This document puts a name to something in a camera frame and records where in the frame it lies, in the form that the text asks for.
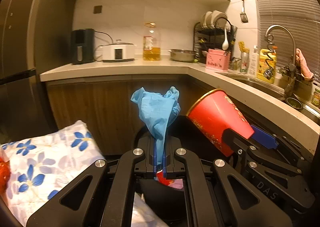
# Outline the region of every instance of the blue glove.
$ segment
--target blue glove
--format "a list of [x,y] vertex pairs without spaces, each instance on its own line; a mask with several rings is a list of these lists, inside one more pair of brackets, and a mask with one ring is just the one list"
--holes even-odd
[[164,139],[167,127],[174,122],[180,112],[179,91],[171,87],[162,96],[160,93],[147,92],[144,88],[132,94],[131,101],[138,104],[139,118],[156,139],[157,165],[162,164]]

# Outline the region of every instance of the pink basket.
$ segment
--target pink basket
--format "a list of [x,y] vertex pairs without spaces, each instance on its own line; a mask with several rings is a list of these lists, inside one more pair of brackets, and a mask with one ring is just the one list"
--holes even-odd
[[209,49],[205,67],[212,70],[227,71],[229,68],[230,52]]

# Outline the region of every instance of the white fabric with blue flowers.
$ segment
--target white fabric with blue flowers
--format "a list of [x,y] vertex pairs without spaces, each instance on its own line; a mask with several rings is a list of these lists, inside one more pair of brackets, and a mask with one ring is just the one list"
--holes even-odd
[[94,161],[103,159],[86,124],[2,145],[10,159],[8,207],[26,226],[28,218]]

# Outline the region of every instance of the sink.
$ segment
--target sink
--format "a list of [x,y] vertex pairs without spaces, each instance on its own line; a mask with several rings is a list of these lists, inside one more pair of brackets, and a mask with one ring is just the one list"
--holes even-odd
[[[234,79],[236,81],[242,82],[246,85],[249,85],[255,89],[258,89],[278,100],[284,101],[284,89],[277,87],[273,84],[264,82],[262,80],[247,76],[247,75],[239,75],[239,74],[230,74],[230,73],[221,73],[221,75],[224,75],[226,77],[229,77],[231,79]],[[312,107],[308,106],[307,104],[303,103],[302,100],[298,97],[296,97],[301,103],[303,108],[299,110],[302,114],[304,114],[306,117],[320,125],[320,113],[317,112]]]

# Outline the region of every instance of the red cup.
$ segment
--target red cup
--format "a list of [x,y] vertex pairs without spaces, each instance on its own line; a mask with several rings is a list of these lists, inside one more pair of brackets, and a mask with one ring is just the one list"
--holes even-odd
[[187,112],[187,117],[226,157],[232,149],[222,141],[223,131],[230,128],[245,139],[254,131],[242,113],[222,89],[204,94]]

